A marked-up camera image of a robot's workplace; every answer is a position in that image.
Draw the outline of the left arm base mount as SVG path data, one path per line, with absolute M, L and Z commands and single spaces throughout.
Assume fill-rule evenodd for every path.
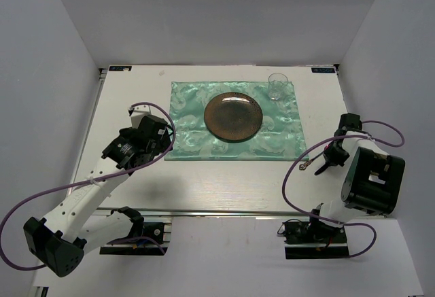
M 153 219 L 143 224 L 141 238 L 125 239 L 123 243 L 110 243 L 100 248 L 106 256 L 163 256 L 171 241 L 172 223 L 169 218 Z

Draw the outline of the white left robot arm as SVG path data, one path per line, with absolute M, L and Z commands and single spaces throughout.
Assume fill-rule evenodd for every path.
M 30 252 L 55 275 L 65 277 L 94 249 L 142 240 L 144 218 L 130 207 L 115 209 L 95 224 L 87 221 L 138 168 L 170 151 L 173 138 L 173 123 L 148 113 L 134 126 L 120 129 L 84 184 L 40 220 L 31 217 L 24 224 Z

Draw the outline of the green satin placemat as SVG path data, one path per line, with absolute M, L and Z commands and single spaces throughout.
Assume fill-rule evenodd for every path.
M 172 82 L 167 161 L 293 161 L 307 148 L 292 83 L 272 100 L 266 82 Z

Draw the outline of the copper fork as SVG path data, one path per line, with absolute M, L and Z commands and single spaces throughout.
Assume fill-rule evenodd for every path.
M 300 171 L 305 171 L 315 160 L 317 160 L 319 157 L 321 156 L 321 154 L 317 155 L 314 158 L 311 158 L 310 160 L 302 163 L 299 165 L 299 170 Z

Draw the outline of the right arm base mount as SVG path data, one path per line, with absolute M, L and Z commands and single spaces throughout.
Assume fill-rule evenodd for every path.
M 332 260 L 349 257 L 344 228 L 318 221 L 290 219 L 282 222 L 277 235 L 284 238 L 286 260 Z

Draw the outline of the clear drinking glass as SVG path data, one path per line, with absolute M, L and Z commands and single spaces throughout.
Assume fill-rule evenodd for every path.
M 285 95 L 289 79 L 282 73 L 272 73 L 268 77 L 268 96 L 271 100 L 278 101 Z

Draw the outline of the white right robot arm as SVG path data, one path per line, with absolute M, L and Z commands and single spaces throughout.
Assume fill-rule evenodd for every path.
M 312 210 L 308 236 L 317 242 L 334 236 L 343 224 L 363 215 L 389 215 L 396 207 L 404 174 L 404 159 L 392 156 L 373 141 L 339 139 L 324 149 L 325 164 L 315 174 L 330 167 L 348 167 L 341 195 Z

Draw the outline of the brown speckled ceramic plate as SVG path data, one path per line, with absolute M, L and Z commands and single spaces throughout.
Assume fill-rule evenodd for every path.
M 213 136 L 238 143 L 251 139 L 260 130 L 263 113 L 252 97 L 239 92 L 226 92 L 208 102 L 203 118 Z

